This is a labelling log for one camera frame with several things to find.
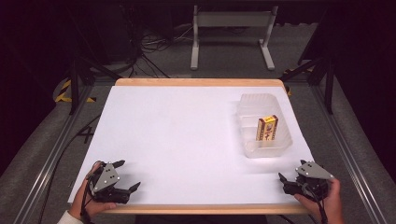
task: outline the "wrist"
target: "wrist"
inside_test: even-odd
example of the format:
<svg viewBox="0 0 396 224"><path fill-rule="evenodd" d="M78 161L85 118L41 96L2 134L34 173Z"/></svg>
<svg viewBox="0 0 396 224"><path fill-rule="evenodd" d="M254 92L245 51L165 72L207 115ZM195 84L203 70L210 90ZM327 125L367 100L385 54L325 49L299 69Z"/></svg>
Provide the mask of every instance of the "wrist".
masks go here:
<svg viewBox="0 0 396 224"><path fill-rule="evenodd" d="M342 217L332 219L329 218L328 224L344 224L344 219Z"/></svg>
<svg viewBox="0 0 396 224"><path fill-rule="evenodd" d="M73 207L68 211L68 213L70 216L72 216L78 220L82 220L81 213L78 210L73 209Z"/></svg>

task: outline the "box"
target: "box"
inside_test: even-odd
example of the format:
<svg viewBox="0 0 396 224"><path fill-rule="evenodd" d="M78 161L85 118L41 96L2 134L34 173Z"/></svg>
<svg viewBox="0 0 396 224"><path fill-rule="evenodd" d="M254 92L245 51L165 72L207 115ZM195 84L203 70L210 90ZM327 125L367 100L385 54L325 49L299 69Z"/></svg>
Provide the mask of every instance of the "box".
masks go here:
<svg viewBox="0 0 396 224"><path fill-rule="evenodd" d="M288 123L276 96L269 93L243 94L237 107L241 142L248 158L280 157L292 145L292 137ZM276 138L271 141L258 141L257 128L259 119L268 115L276 115Z"/></svg>
<svg viewBox="0 0 396 224"><path fill-rule="evenodd" d="M256 141L271 141L275 139L277 116L267 116L259 119Z"/></svg>

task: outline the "gray carpet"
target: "gray carpet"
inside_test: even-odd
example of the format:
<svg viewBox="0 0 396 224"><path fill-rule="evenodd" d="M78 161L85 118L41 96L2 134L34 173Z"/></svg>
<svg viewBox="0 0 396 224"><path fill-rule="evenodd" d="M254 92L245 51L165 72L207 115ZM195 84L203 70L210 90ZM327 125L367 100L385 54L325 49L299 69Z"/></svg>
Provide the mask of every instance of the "gray carpet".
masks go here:
<svg viewBox="0 0 396 224"><path fill-rule="evenodd" d="M185 40L164 51L147 53L147 56L171 77L245 77L276 78L286 69L297 66L315 25L275 27L269 44L269 50L276 66L268 71L257 43L257 29L247 29L235 35L224 29L208 29L201 32L201 51L199 69L190 70L191 42ZM137 62L142 70L155 76L142 60ZM147 77L134 67L133 77ZM122 73L128 77L131 70ZM355 187L326 116L320 110L312 88L305 83L288 82L291 87L291 104L300 123L307 144L312 150L316 162L324 165L342 182L342 197L346 223L373 223L360 194ZM81 127L99 115L106 102L110 87L104 82L92 89L91 97L97 102L85 103L78 120L72 128L69 139ZM393 207L396 205L396 186L378 160L364 132L357 122L341 88L335 82L333 96L333 117L337 120L343 136L361 171L366 177L376 202L388 223L396 220ZM57 103L56 108L47 116L29 140L21 148L14 161L1 176L0 183L0 223L12 223L20 211L35 178L46 161L59 133L64 126L70 110L69 103ZM50 189L49 200L42 223L56 223L64 210L68 208L67 199L71 186L82 164L89 143L84 137L77 137L67 148L60 162ZM37 223L43 198L41 197L29 223ZM295 223L312 223L308 216L287 216ZM96 223L134 223L134 216L101 214L94 219ZM285 223L280 217L268 216L269 223Z"/></svg>

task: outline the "white tabletop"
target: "white tabletop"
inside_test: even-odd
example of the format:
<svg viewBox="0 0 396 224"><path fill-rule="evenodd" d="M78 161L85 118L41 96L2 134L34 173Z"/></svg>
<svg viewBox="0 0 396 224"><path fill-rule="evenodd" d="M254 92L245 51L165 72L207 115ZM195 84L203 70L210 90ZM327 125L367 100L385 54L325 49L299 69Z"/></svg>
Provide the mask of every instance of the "white tabletop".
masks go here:
<svg viewBox="0 0 396 224"><path fill-rule="evenodd" d="M293 140L280 157L244 155L236 118L243 93L276 96ZM297 204L278 173L292 180L301 159L313 160L280 87L116 86L69 202L95 161L126 160L115 187L141 182L128 204Z"/></svg>

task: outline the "yellow package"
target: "yellow package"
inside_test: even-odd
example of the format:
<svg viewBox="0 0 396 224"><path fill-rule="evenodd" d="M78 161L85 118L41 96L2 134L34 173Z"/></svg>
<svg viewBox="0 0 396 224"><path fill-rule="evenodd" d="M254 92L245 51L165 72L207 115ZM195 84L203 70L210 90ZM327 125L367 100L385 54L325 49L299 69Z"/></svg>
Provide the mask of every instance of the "yellow package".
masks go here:
<svg viewBox="0 0 396 224"><path fill-rule="evenodd" d="M259 119L256 141L271 141L275 139L277 116L268 116Z"/></svg>

